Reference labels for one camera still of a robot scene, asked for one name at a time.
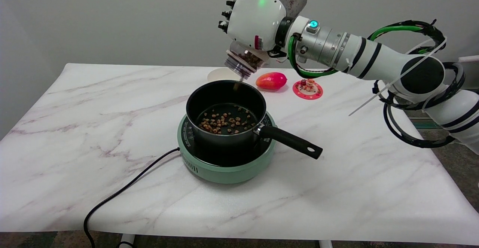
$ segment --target pan handle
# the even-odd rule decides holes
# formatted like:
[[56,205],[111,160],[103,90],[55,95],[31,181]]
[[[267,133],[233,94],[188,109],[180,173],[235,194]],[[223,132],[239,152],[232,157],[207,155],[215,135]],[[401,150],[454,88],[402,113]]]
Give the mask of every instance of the pan handle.
[[253,130],[262,138],[271,138],[281,142],[282,144],[295,149],[307,156],[318,159],[323,152],[323,148],[318,147],[305,139],[301,139],[289,132],[273,126],[259,125]]

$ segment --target black saucepan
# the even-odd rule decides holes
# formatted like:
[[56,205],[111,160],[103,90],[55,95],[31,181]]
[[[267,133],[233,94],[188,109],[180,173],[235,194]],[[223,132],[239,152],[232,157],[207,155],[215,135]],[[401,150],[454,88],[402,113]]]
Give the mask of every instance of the black saucepan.
[[265,98],[243,82],[221,80],[199,87],[188,98],[186,115],[193,124],[195,142],[215,153],[252,149],[261,138],[277,140],[314,159],[323,150],[277,127],[263,125]]

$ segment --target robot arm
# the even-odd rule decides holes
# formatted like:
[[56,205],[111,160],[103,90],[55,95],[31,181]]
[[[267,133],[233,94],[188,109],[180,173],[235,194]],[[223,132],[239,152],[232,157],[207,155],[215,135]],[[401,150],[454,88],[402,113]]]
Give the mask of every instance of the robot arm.
[[[220,21],[219,27],[234,42],[226,51],[225,64],[242,78],[248,78],[270,58],[286,57],[289,38],[295,35],[299,37],[294,48],[298,62],[313,60],[359,79],[393,83],[415,66],[389,87],[390,92],[412,103],[428,100],[448,88],[443,84],[445,68],[435,57],[402,54],[381,43],[337,32],[316,20],[291,17],[280,0],[236,0],[226,4],[232,10],[223,13],[228,21]],[[424,109],[450,135],[479,154],[476,93],[460,90]]]
[[[386,45],[346,32],[337,32],[318,21],[302,16],[287,17],[280,0],[228,1],[232,8],[224,12],[227,20],[219,27],[245,50],[266,61],[268,51],[287,52],[287,42],[294,34],[300,35],[296,46],[298,61],[313,60],[359,79],[393,82],[425,55],[402,54]],[[240,54],[229,51],[226,65],[244,78],[255,73],[258,66]],[[443,89],[445,73],[442,63],[428,57],[394,85],[394,91],[413,102],[423,101]]]

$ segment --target white marble tabletop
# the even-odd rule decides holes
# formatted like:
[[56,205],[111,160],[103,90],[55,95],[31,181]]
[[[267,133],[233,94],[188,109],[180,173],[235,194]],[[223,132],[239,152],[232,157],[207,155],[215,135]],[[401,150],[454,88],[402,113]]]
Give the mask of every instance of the white marble tabletop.
[[[68,64],[0,142],[0,231],[82,229],[92,207],[178,146],[186,100],[212,69]],[[390,134],[377,100],[348,117],[371,96],[371,82],[319,78],[323,97],[304,100],[291,91],[293,70],[274,71],[288,87],[263,92],[268,111],[279,127],[322,146],[320,159],[277,144],[263,173],[219,185],[172,154],[101,207],[91,229],[479,245],[479,214],[431,150]]]

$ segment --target gray wall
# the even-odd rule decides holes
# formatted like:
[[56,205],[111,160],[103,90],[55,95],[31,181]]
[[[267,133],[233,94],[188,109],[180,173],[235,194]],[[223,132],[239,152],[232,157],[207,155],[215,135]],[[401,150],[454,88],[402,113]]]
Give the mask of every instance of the gray wall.
[[[222,19],[221,11],[227,9],[225,1],[3,0],[12,14],[2,13],[2,17],[10,18],[7,22],[15,21],[15,17],[21,23],[43,57],[39,62],[44,64],[38,65],[49,65],[55,76],[67,62],[223,66],[230,40],[217,28],[217,22]],[[437,56],[453,61],[458,56],[479,52],[477,4],[479,0],[308,0],[302,15],[362,36],[400,20],[436,18],[436,26],[449,38],[448,46]],[[2,36],[2,40],[10,43],[16,39]],[[399,51],[423,40],[423,36],[412,33],[391,33],[380,39]],[[22,57],[31,52],[13,46],[9,51],[14,56],[12,60],[18,62],[24,62],[20,61]],[[40,79],[42,88],[35,92],[45,89],[50,82],[48,71],[33,71],[31,65],[2,62],[2,72],[8,71],[7,75],[12,77],[9,82],[14,82],[10,83],[10,94],[18,94],[6,101],[15,101],[18,105],[14,108],[22,110],[10,111],[12,116],[6,124],[2,120],[0,136],[5,132],[3,127],[11,127],[13,120],[31,106],[32,98],[38,96],[18,93],[28,81],[21,75],[47,74],[42,77],[48,80]],[[320,66],[308,63],[306,67]]]
[[0,0],[0,139],[55,81],[51,67]]

